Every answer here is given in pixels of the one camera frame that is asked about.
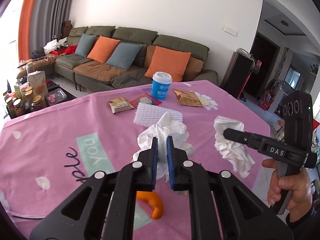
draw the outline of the wall switch plate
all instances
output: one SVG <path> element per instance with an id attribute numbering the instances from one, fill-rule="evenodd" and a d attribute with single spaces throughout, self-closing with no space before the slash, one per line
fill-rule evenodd
<path id="1" fill-rule="evenodd" d="M 228 26 L 225 26 L 225 27 L 223 28 L 223 30 L 224 30 L 226 33 L 229 33 L 229 34 L 231 34 L 231 35 L 233 35 L 233 36 L 237 36 L 237 35 L 238 35 L 238 31 L 237 31 L 237 30 L 232 29 L 232 28 L 230 28 L 230 27 L 228 27 Z"/>

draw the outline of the curtain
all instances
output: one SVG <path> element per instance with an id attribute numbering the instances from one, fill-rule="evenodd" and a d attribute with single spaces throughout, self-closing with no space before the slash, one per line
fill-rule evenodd
<path id="1" fill-rule="evenodd" d="M 29 31 L 32 17 L 32 9 L 35 0 L 23 0 L 18 29 L 18 59 L 27 60 L 30 58 L 29 52 Z"/>
<path id="2" fill-rule="evenodd" d="M 21 59 L 29 59 L 35 49 L 43 48 L 49 41 L 56 38 L 59 39 L 62 36 L 61 26 L 62 23 L 69 18 L 71 1 L 72 0 L 34 1 L 28 27 L 28 46 L 21 48 L 28 51 L 28 57 Z"/>

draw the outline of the sofa armrest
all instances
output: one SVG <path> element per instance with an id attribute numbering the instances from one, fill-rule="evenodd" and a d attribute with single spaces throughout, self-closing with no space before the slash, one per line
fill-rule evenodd
<path id="1" fill-rule="evenodd" d="M 198 80 L 208 80 L 209 82 L 218 85 L 218 73 L 211 69 L 205 69 L 197 75 L 193 81 Z"/>

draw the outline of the silver screw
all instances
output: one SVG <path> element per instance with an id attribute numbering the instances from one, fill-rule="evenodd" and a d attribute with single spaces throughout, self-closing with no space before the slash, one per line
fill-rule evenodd
<path id="1" fill-rule="evenodd" d="M 97 171 L 95 174 L 94 174 L 94 177 L 96 179 L 102 179 L 104 177 L 104 172 L 103 171 Z"/>
<path id="2" fill-rule="evenodd" d="M 183 166 L 185 166 L 185 167 L 191 167 L 192 165 L 193 165 L 192 161 L 184 161 L 183 162 Z"/>
<path id="3" fill-rule="evenodd" d="M 134 162 L 134 163 L 132 163 L 132 167 L 140 168 L 140 167 L 142 167 L 142 162 Z"/>
<path id="4" fill-rule="evenodd" d="M 230 171 L 222 171 L 221 172 L 221 176 L 223 177 L 223 178 L 230 178 L 231 177 L 231 173 L 230 173 Z"/>

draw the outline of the black bag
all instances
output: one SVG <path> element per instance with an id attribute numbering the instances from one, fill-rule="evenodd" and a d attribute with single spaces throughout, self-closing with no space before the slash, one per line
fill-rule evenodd
<path id="1" fill-rule="evenodd" d="M 37 59 L 37 58 L 41 58 L 41 57 L 43 57 L 43 56 L 45 56 L 45 53 L 44 53 L 43 48 L 41 48 L 41 49 L 36 49 L 36 50 L 32 53 L 31 58 L 32 58 L 32 59 Z"/>

